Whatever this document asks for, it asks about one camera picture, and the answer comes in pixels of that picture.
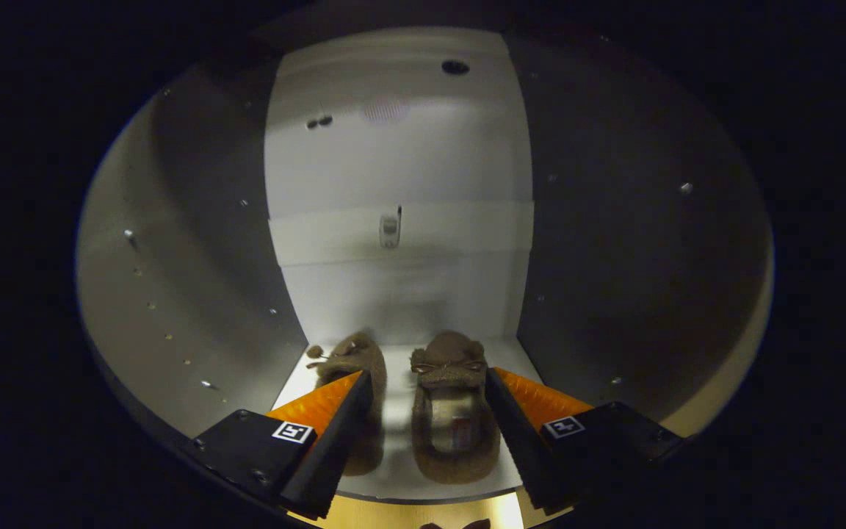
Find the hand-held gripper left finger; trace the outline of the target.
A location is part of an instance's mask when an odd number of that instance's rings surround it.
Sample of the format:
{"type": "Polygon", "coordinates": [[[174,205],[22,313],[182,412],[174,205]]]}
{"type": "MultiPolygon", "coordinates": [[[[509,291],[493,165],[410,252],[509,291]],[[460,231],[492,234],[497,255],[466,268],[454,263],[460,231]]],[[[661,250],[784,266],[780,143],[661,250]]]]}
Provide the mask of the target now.
{"type": "Polygon", "coordinates": [[[359,370],[269,413],[237,409],[178,451],[262,505],[325,518],[372,400],[372,375],[359,370]]]}

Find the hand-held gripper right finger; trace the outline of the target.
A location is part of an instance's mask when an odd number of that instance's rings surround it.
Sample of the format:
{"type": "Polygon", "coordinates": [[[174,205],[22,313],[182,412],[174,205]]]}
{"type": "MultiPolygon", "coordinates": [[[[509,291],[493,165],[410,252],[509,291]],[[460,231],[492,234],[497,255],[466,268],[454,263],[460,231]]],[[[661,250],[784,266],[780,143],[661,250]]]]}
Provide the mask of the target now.
{"type": "Polygon", "coordinates": [[[547,514],[625,495],[686,442],[622,402],[592,406],[499,367],[485,398],[531,505],[547,514]]]}

